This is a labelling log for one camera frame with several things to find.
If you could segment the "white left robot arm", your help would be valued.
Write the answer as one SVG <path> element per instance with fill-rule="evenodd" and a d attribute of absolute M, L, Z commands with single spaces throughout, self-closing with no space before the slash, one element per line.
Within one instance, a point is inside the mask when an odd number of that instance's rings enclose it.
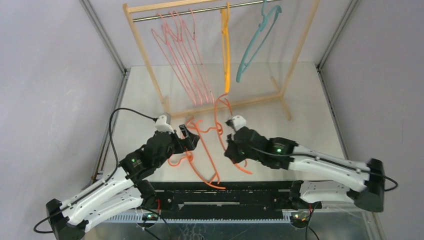
<path fill-rule="evenodd" d="M 104 178 L 68 200 L 50 200 L 46 211 L 55 238 L 80 240 L 86 232 L 115 215 L 138 207 L 157 207 L 156 191 L 146 178 L 172 155 L 195 150 L 200 139 L 185 125 L 179 128 L 182 138 L 176 132 L 157 130 Z"/>

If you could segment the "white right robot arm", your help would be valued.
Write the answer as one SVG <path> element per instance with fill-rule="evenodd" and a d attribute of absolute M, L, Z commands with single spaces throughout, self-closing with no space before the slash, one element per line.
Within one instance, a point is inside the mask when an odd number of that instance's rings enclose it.
<path fill-rule="evenodd" d="M 384 210 L 385 170 L 383 162 L 352 161 L 320 153 L 294 140 L 266 138 L 242 127 L 226 137 L 224 156 L 234 164 L 254 160 L 279 170 L 299 171 L 321 176 L 322 180 L 297 180 L 292 184 L 289 203 L 295 208 L 318 202 L 345 202 L 373 213 Z"/>

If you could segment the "teal plastic hanger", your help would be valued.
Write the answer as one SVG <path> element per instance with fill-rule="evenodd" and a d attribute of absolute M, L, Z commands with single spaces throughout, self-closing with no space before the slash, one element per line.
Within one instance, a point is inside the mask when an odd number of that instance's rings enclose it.
<path fill-rule="evenodd" d="M 261 22 L 258 24 L 258 27 L 252 35 L 240 60 L 235 78 L 237 83 L 241 82 L 242 75 L 246 72 L 260 49 L 263 47 L 283 11 L 279 4 L 276 4 L 267 10 L 268 2 L 268 0 L 264 0 L 262 3 L 260 11 Z"/>

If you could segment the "yellow plastic hanger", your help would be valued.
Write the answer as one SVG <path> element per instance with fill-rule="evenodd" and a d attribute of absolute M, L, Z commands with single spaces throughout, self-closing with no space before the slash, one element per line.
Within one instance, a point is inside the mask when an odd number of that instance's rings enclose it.
<path fill-rule="evenodd" d="M 222 63 L 224 74 L 224 92 L 230 91 L 231 86 L 231 63 L 230 63 L 230 35 L 229 35 L 229 19 L 230 19 L 230 2 L 227 1 L 223 9 L 220 10 L 221 16 L 221 49 Z"/>

